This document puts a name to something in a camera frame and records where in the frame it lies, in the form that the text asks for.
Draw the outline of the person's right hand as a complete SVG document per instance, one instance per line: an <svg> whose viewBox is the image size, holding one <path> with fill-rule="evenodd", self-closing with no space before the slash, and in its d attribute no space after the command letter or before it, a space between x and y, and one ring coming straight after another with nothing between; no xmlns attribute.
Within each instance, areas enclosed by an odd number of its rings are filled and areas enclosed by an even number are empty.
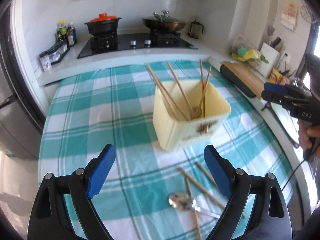
<svg viewBox="0 0 320 240"><path fill-rule="evenodd" d="M302 120L298 120L299 125L299 144L303 150L310 149L312 146L311 138L319 138L320 126L310 126L306 128Z"/></svg>

